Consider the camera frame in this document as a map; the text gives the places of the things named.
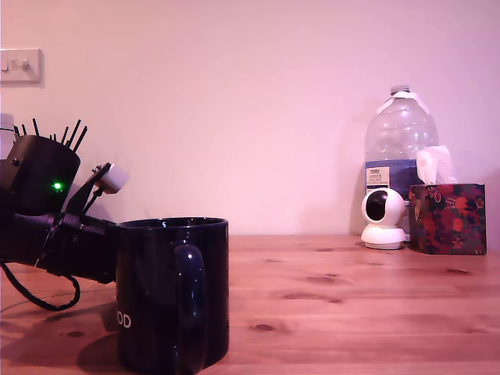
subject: bottle label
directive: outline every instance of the bottle label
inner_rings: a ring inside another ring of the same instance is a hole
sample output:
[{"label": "bottle label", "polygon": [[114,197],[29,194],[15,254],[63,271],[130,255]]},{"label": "bottle label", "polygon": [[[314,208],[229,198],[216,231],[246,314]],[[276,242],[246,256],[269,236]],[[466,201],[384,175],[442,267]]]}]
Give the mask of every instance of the bottle label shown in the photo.
[{"label": "bottle label", "polygon": [[389,167],[374,166],[366,168],[366,193],[378,188],[389,188]]},{"label": "bottle label", "polygon": [[378,188],[396,190],[408,200],[409,187],[423,184],[416,173],[416,160],[379,160],[366,163],[366,193]]}]

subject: floral tissue box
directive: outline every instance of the floral tissue box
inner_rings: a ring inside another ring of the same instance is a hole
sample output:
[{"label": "floral tissue box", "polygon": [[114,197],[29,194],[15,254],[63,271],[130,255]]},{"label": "floral tissue box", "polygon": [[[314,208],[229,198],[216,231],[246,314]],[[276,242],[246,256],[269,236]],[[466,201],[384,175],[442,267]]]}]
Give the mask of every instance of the floral tissue box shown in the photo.
[{"label": "floral tissue box", "polygon": [[413,185],[410,246],[427,254],[486,254],[483,184]]}]

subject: cable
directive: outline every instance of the cable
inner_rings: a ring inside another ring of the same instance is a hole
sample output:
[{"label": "cable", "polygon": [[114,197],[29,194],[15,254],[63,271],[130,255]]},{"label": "cable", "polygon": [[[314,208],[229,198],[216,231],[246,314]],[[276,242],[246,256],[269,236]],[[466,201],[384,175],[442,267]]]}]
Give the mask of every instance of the cable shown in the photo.
[{"label": "cable", "polygon": [[75,306],[78,301],[80,300],[80,285],[78,284],[77,279],[75,279],[73,276],[70,275],[63,275],[66,279],[71,281],[73,283],[73,286],[75,288],[75,295],[73,299],[69,302],[66,303],[65,305],[61,306],[54,306],[51,305],[50,303],[47,303],[45,301],[42,301],[41,299],[35,297],[28,291],[14,276],[11,270],[7,267],[7,265],[4,262],[0,262],[0,267],[4,270],[5,275],[7,276],[7,279],[9,279],[10,284],[20,293],[23,295],[24,298],[26,298],[28,301],[34,303],[38,307],[42,307],[45,310],[48,311],[63,311],[66,309],[69,309],[70,307]]},{"label": "cable", "polygon": [[92,196],[90,202],[85,206],[84,211],[82,212],[82,215],[85,215],[87,213],[88,209],[90,209],[91,205],[95,202],[95,199],[100,197],[102,195],[103,191],[104,191],[103,187],[100,187],[99,189],[94,191],[93,196]]}]

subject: wood grain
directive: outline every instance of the wood grain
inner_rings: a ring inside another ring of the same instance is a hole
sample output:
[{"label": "wood grain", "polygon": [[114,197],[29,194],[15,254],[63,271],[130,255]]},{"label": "wood grain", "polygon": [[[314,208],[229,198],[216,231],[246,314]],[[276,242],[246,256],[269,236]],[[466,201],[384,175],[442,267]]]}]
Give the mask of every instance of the wood grain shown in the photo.
[{"label": "wood grain", "polygon": [[[12,266],[37,296],[65,279]],[[376,251],[353,236],[232,237],[230,351],[202,373],[500,373],[500,253]],[[80,280],[66,312],[27,302],[2,274],[2,374],[128,373],[116,359],[114,284]]]}]

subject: mug rim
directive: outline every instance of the mug rim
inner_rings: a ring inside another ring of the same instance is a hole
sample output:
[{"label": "mug rim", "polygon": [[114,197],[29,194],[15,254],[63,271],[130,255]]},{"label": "mug rim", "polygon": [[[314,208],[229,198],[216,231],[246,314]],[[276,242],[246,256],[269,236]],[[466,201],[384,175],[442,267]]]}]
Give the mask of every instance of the mug rim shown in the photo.
[{"label": "mug rim", "polygon": [[[172,225],[167,227],[148,227],[146,224],[149,222],[158,221],[174,221],[174,220],[207,220],[207,223],[195,224],[195,225]],[[133,223],[143,223],[143,225],[129,227]],[[227,225],[227,219],[220,217],[209,217],[209,216],[172,216],[172,217],[157,217],[153,219],[140,219],[140,220],[130,220],[118,223],[117,226],[120,229],[128,230],[162,230],[162,229],[179,229],[179,228],[196,228],[196,227],[217,227],[220,225]]]}]

